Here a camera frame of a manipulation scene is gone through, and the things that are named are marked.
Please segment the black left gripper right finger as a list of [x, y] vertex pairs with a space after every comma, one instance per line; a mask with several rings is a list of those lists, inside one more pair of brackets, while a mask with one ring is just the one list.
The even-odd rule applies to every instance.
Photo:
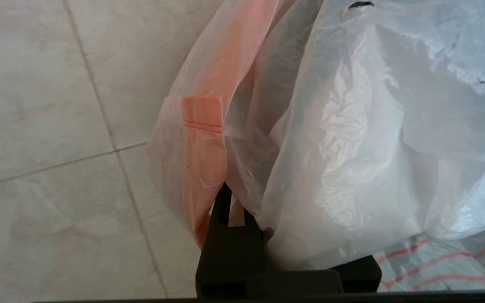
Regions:
[[333, 267], [339, 274], [344, 293], [376, 293], [382, 271], [371, 255]]

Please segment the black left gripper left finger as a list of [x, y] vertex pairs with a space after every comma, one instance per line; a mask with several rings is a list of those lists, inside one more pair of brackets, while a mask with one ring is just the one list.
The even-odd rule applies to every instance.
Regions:
[[263, 232], [254, 217], [244, 210], [244, 226], [228, 226], [231, 197], [231, 189], [223, 184], [195, 274], [199, 298], [243, 298], [247, 278], [266, 270]]

